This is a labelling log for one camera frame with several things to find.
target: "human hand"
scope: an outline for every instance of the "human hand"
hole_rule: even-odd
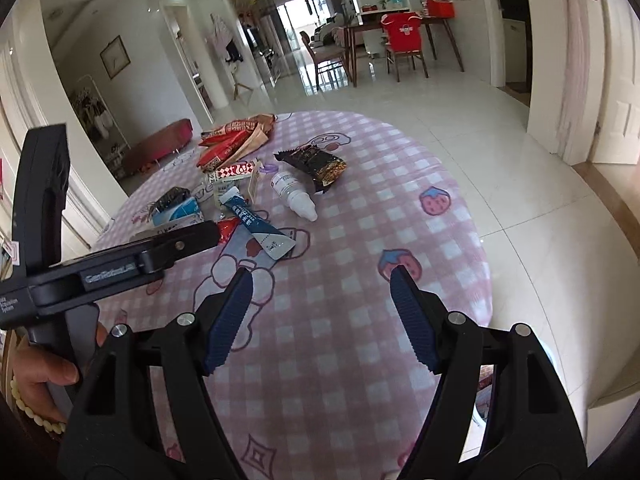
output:
[[[95,331],[98,346],[102,346],[105,339],[107,330],[98,323]],[[25,337],[15,353],[14,376],[22,401],[33,413],[50,422],[66,422],[66,417],[51,398],[47,383],[59,386],[76,384],[79,374],[73,363],[37,346],[30,346]]]

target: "blue tube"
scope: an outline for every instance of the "blue tube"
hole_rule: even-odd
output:
[[[292,240],[282,231],[279,231],[251,211],[236,186],[233,186],[221,196],[220,202],[240,219],[242,224],[249,229],[252,236],[258,240],[264,251],[274,260],[281,259],[296,246],[295,240]]]

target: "table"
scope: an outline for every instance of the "table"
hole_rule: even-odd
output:
[[[350,112],[284,114],[257,155],[274,162],[273,152],[306,142],[348,166],[325,195],[313,196],[316,222],[290,211],[269,182],[258,183],[255,209],[298,241],[290,258],[274,262],[239,228],[225,247],[177,262],[162,282],[100,301],[100,320],[136,331],[164,326],[248,267],[255,288],[248,315],[226,364],[206,379],[248,477],[394,478],[437,379],[406,337],[389,294],[391,269],[404,264],[449,310],[487,325],[488,264],[456,181],[394,126]],[[206,211],[197,158],[195,150],[181,154],[153,175],[96,249],[129,240],[148,204],[171,186],[193,190]],[[152,371],[152,381],[163,444],[180,458],[161,374]]]
[[[431,16],[423,17],[422,24],[427,29],[427,35],[429,37],[429,42],[431,43],[431,52],[433,53],[433,59],[438,59],[436,54],[436,47],[433,43],[433,35],[431,34],[430,25],[432,23],[438,23],[444,27],[444,30],[449,37],[449,41],[451,43],[451,47],[453,48],[453,52],[456,54],[456,59],[458,60],[458,65],[460,66],[460,72],[465,71],[465,67],[462,63],[462,57],[460,56],[460,51],[458,49],[458,44],[456,43],[456,38],[453,36],[453,31],[451,30],[451,26],[449,25],[448,18],[434,18]],[[358,32],[365,32],[366,30],[375,30],[377,28],[382,28],[380,25],[380,21],[370,22],[370,23],[361,23],[358,25],[346,25],[344,27],[344,49],[345,49],[345,58],[346,58],[346,72],[349,79],[353,82],[353,86],[358,86],[358,65],[356,58],[356,43],[355,37]]]

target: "screw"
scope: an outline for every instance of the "screw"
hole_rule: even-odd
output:
[[[531,329],[524,323],[518,323],[516,325],[516,334],[526,337],[531,334]]]
[[[185,312],[178,316],[178,325],[180,326],[189,326],[194,321],[196,321],[196,317],[191,312]]]
[[[114,337],[122,337],[127,333],[127,325],[116,325],[111,329],[111,335]]]
[[[462,312],[452,312],[451,314],[449,314],[447,319],[449,319],[449,322],[453,323],[454,325],[462,325],[466,321],[466,316],[462,314]]]

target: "white bottle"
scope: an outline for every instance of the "white bottle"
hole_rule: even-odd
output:
[[[316,205],[311,197],[289,171],[279,171],[271,179],[271,187],[289,208],[302,218],[315,222],[318,219]]]

